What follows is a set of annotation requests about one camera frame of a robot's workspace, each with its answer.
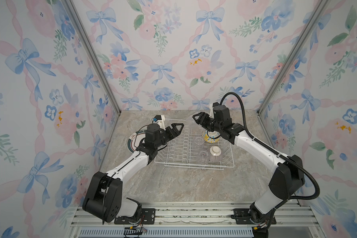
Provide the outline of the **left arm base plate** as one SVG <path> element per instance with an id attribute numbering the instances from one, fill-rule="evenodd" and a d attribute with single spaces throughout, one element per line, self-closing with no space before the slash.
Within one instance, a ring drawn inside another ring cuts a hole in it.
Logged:
<path id="1" fill-rule="evenodd" d="M 115 225 L 153 225 L 156 218 L 156 209 L 141 208 L 132 217 L 118 217 L 115 218 Z"/>

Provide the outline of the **clear glass tumbler back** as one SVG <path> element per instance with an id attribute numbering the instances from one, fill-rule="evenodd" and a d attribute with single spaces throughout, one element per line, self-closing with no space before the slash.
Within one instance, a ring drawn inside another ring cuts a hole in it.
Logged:
<path id="1" fill-rule="evenodd" d="M 201 118 L 202 118 L 202 112 L 197 113 L 192 116 L 193 120 L 199 125 L 201 123 Z"/>

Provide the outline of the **white plate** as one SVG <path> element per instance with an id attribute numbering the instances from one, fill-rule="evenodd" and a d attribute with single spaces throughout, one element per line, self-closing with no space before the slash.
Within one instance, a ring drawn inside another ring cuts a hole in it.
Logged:
<path id="1" fill-rule="evenodd" d="M 133 153 L 136 148 L 139 146 L 140 142 L 145 139 L 145 132 L 146 130 L 140 130 L 134 132 L 128 139 L 127 147 L 128 150 Z"/>

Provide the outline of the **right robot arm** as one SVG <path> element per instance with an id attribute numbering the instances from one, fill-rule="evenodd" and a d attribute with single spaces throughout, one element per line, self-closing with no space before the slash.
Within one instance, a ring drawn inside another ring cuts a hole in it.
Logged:
<path id="1" fill-rule="evenodd" d="M 304 185 L 302 160 L 298 156 L 283 155 L 249 135 L 245 126 L 233 123 L 226 106 L 214 103 L 211 113 L 200 112 L 192 118 L 208 132 L 217 132 L 224 140 L 247 151 L 272 173 L 267 191 L 250 206 L 248 214 L 255 224 L 268 221 L 275 210 L 291 200 L 291 196 Z"/>

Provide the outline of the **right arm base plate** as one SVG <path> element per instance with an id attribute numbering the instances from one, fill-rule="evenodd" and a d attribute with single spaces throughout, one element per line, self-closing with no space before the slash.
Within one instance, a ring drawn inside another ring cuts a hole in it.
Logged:
<path id="1" fill-rule="evenodd" d="M 258 210 L 249 208 L 235 208 L 233 209 L 233 214 L 230 216 L 232 219 L 236 220 L 238 225 L 268 225 L 277 224 L 274 217 L 275 209 L 272 209 L 267 214 L 262 214 Z"/>

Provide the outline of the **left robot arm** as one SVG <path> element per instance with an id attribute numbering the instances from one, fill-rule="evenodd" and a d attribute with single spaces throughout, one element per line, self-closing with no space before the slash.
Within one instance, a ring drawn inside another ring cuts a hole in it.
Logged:
<path id="1" fill-rule="evenodd" d="M 171 124 L 162 129 L 159 124 L 149 124 L 142 139 L 133 154 L 114 169 L 93 175 L 82 209 L 102 220 L 110 223 L 119 218 L 131 224 L 142 220 L 142 205 L 131 199 L 123 199 L 123 185 L 125 185 L 141 169 L 149 165 L 158 152 L 168 142 L 178 137 L 184 124 Z"/>

